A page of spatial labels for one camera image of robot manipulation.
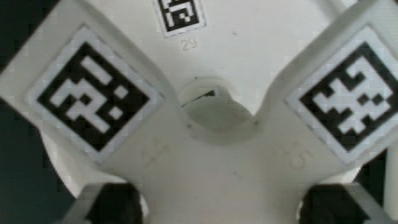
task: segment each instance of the white robot part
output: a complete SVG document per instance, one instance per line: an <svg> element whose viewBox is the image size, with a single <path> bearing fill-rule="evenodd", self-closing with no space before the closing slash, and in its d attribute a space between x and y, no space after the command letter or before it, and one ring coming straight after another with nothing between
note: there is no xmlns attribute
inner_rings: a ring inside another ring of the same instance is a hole
<svg viewBox="0 0 398 224"><path fill-rule="evenodd" d="M126 181L151 224L297 223L311 186L396 140L396 18L391 0L334 22L314 1L60 1L0 96L73 194Z"/></svg>

